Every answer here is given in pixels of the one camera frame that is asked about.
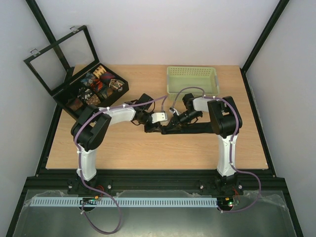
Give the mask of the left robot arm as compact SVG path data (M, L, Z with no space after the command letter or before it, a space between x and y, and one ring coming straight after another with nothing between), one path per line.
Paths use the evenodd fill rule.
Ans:
M78 176L84 181L90 181L96 175L97 148L103 142L109 126L137 121L148 129L160 126L160 121L167 118L164 112L155 115L147 109L157 101L165 101L167 96L153 99L143 94L138 100L128 101L119 106L96 107L87 106L71 129L74 143L77 147L79 165Z

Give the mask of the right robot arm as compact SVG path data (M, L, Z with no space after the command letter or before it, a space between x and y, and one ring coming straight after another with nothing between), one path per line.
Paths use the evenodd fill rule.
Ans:
M162 134L215 134L218 137L219 158L217 172L221 178L215 181L216 190L227 193L233 183L230 176L236 171L236 140L242 119L232 96L223 98L194 97L185 94L182 98L186 111L178 114L171 109L173 117L162 129Z

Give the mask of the black necktie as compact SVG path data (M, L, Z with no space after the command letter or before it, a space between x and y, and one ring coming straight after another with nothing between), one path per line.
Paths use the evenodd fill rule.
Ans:
M201 122L201 123L192 123L187 126L182 126L180 131L166 131L166 126L163 126L162 135L173 135L173 134L202 134L202 133L214 133L211 123Z

